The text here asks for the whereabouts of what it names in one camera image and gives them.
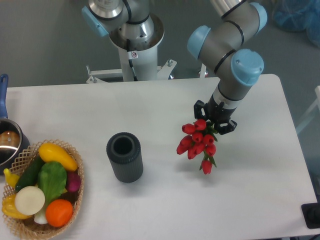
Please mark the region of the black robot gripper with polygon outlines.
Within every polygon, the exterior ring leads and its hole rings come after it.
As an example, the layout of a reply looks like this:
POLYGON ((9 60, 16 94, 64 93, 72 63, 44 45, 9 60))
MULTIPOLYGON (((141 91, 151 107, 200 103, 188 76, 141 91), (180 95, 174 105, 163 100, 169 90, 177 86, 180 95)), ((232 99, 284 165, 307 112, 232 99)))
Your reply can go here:
POLYGON ((195 102, 193 105, 194 118, 196 120, 207 120, 209 118, 215 122, 213 128, 216 132, 225 135, 233 132, 237 127, 237 123, 230 119, 236 108, 226 99, 214 99, 212 95, 207 104, 201 100, 195 102))

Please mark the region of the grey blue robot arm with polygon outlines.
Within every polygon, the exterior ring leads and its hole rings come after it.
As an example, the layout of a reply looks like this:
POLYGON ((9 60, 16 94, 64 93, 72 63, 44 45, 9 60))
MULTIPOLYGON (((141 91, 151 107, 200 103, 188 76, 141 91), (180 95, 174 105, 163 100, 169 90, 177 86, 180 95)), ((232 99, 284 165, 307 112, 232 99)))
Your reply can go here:
MULTIPOLYGON (((264 69, 262 57, 242 45, 266 25, 268 17, 256 2, 214 0, 212 5, 222 24, 216 30, 198 27, 189 37, 187 49, 219 78, 209 101, 194 104, 194 117, 212 122, 224 135, 235 130, 231 115, 264 69)), ((118 48, 124 81, 157 79, 158 45, 164 28, 150 12, 147 0, 90 0, 81 14, 93 32, 109 36, 118 48)))

